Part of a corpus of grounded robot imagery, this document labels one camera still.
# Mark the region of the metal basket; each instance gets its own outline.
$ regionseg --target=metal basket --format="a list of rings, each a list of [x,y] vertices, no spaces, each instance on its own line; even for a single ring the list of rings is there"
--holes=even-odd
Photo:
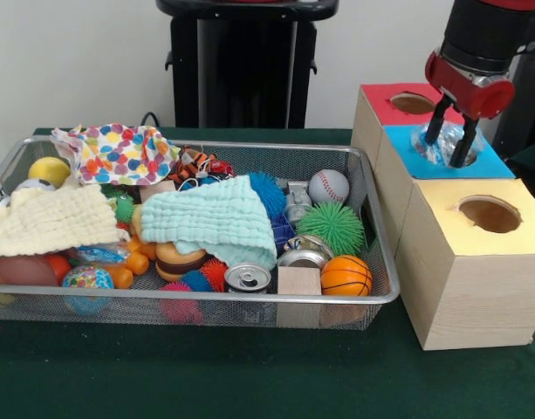
[[[386,303],[399,295],[399,281],[388,248],[381,209],[366,155],[356,148],[338,146],[295,146],[229,142],[178,141],[178,145],[202,148],[230,161],[236,173],[263,170],[281,180],[309,180],[323,168],[344,173],[351,193],[347,205],[360,215],[367,232],[367,244],[358,255],[373,274],[369,297],[299,296],[209,292],[164,292],[166,283],[154,268],[135,280],[130,290],[101,290],[45,286],[0,285],[0,319],[76,321],[167,325],[187,322],[205,326],[309,327],[364,330]],[[46,136],[19,142],[0,166],[0,188],[8,194],[27,177],[38,158],[57,155]],[[277,273],[272,272],[271,291],[277,290]],[[68,308],[71,297],[106,299],[105,308],[93,315],[80,315]],[[189,306],[201,316],[184,319]]]

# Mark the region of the red square top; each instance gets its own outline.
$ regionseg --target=red square top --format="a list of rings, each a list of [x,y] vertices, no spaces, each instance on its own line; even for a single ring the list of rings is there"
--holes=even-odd
[[[428,83],[362,85],[360,88],[364,91],[372,109],[384,127],[424,125],[430,121],[434,111],[429,101],[436,104],[442,98],[440,93]],[[463,116],[457,113],[453,107],[446,112],[445,120],[460,125],[464,123]]]

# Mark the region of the green tablecloth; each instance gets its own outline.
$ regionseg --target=green tablecloth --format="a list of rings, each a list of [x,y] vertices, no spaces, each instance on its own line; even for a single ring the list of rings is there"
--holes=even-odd
[[[346,130],[163,132],[350,138]],[[104,416],[535,418],[535,342],[424,353],[399,299],[364,333],[0,321],[0,418]]]

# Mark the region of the toy hamburger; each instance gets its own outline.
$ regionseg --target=toy hamburger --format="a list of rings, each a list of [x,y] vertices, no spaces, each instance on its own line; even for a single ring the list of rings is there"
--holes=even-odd
[[[205,251],[194,251],[188,255],[182,255],[172,243],[158,243],[155,251],[156,271],[162,279],[168,282],[175,282],[184,273],[198,270],[208,258]]]

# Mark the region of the polka dot fabric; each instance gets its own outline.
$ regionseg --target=polka dot fabric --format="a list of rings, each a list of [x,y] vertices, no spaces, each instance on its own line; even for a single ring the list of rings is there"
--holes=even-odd
[[[180,151],[154,127],[121,124],[69,132],[56,128],[51,142],[82,184],[156,184],[170,173]]]

